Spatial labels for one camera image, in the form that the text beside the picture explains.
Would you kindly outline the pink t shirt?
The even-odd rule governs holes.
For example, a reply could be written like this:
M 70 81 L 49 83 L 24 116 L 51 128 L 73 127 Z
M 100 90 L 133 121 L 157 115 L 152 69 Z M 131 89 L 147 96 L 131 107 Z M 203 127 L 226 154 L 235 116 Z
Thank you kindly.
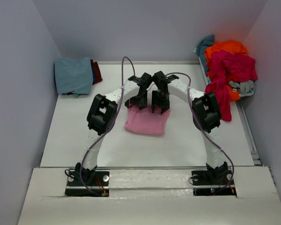
M 144 109 L 131 106 L 128 108 L 128 118 L 124 128 L 139 135 L 163 136 L 169 116 L 170 109 L 161 113 L 161 108 L 156 108 L 152 112 L 151 105 Z

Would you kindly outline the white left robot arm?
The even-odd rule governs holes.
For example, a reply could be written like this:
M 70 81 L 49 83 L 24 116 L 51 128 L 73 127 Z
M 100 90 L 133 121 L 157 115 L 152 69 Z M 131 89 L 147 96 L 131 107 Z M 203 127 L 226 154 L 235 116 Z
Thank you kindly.
M 148 104 L 147 88 L 153 78 L 148 73 L 141 77 L 131 76 L 120 88 L 107 94 L 97 94 L 91 104 L 87 115 L 88 139 L 85 155 L 81 162 L 75 166 L 77 179 L 84 185 L 89 186 L 95 178 L 98 153 L 104 136 L 111 131 L 115 124 L 121 105 L 132 106 L 142 110 Z

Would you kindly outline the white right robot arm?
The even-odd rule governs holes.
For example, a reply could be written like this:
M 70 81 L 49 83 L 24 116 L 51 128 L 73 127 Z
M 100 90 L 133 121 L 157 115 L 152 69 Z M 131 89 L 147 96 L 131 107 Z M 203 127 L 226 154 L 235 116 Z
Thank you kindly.
M 214 93 L 204 93 L 191 88 L 191 79 L 188 84 L 179 80 L 174 73 L 165 75 L 162 71 L 154 73 L 152 82 L 157 90 L 152 91 L 152 112 L 160 109 L 161 114 L 170 109 L 170 95 L 175 95 L 189 104 L 192 120 L 195 127 L 201 132 L 207 162 L 204 179 L 210 184 L 220 184 L 229 173 L 228 163 L 225 161 L 226 153 L 215 143 L 211 131 L 220 126 L 222 118 L 220 108 Z

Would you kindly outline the folded dark red t shirt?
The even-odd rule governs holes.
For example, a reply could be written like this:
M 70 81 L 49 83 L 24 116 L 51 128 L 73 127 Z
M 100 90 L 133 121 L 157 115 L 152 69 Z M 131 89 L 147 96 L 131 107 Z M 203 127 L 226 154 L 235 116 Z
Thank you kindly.
M 103 80 L 103 78 L 101 75 L 99 65 L 96 61 L 93 61 L 92 59 L 90 60 L 90 63 L 91 63 L 91 69 L 93 75 L 93 84 L 100 83 Z

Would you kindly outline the clear plastic bin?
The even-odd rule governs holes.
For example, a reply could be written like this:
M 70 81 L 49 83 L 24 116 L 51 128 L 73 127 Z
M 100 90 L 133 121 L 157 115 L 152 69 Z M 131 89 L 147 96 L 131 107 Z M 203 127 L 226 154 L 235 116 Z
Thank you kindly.
M 206 57 L 204 55 L 204 52 L 199 47 L 195 47 L 193 51 L 199 58 L 199 62 L 200 62 L 202 73 L 204 75 L 205 82 L 206 82 L 206 84 L 209 84 L 210 79 L 207 75 L 208 67 L 206 65 L 207 60 L 206 60 Z

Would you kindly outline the folded light blue t shirt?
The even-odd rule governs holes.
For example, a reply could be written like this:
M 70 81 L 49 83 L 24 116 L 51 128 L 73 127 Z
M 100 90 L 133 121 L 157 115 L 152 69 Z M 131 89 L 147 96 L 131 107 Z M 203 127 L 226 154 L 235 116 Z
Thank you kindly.
M 57 93 L 89 95 L 93 86 L 93 73 L 89 57 L 81 60 L 59 58 L 54 63 Z

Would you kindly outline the magenta t shirt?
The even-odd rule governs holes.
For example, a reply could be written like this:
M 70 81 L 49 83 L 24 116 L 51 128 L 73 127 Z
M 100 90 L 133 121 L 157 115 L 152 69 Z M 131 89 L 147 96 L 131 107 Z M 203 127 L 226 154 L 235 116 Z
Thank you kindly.
M 229 82 L 258 80 L 255 62 L 254 58 L 247 55 L 231 54 L 227 51 L 213 54 L 210 66 L 211 82 L 206 86 L 205 92 L 215 94 L 223 121 L 232 121 L 230 102 L 240 99 L 239 92 L 234 92 Z

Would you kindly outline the teal t shirt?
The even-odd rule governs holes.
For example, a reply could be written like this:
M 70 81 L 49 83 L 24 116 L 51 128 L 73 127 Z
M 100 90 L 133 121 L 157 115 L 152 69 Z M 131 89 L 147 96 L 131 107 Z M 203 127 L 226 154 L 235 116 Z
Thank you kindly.
M 199 47 L 203 52 L 209 47 L 211 47 L 215 42 L 215 35 L 211 34 L 206 37 L 204 37 L 196 47 Z

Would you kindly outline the grey t shirt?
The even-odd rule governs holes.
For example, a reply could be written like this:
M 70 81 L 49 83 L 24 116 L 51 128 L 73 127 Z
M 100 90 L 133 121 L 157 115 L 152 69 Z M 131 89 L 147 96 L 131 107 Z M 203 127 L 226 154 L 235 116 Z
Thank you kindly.
M 238 93 L 240 97 L 252 96 L 255 91 L 254 82 L 248 80 L 246 82 L 229 82 L 230 87 L 232 88 L 233 93 Z

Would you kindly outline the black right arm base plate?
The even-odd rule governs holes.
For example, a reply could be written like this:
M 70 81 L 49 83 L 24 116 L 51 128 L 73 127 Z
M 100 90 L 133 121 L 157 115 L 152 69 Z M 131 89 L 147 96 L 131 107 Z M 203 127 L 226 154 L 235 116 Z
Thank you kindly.
M 195 170 L 188 182 L 193 186 L 194 196 L 237 196 L 234 181 L 228 185 L 231 174 L 231 170 L 228 170 L 220 179 L 211 180 L 207 170 Z

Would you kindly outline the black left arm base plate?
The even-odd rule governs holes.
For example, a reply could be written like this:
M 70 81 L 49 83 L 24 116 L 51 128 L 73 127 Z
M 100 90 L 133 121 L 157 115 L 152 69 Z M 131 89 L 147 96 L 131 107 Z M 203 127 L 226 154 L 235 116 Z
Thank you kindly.
M 78 172 L 73 169 L 66 169 L 67 184 L 65 195 L 69 197 L 108 197 L 109 196 L 109 171 L 96 171 L 94 179 L 85 184 L 92 190 L 92 193 L 84 187 L 80 181 Z

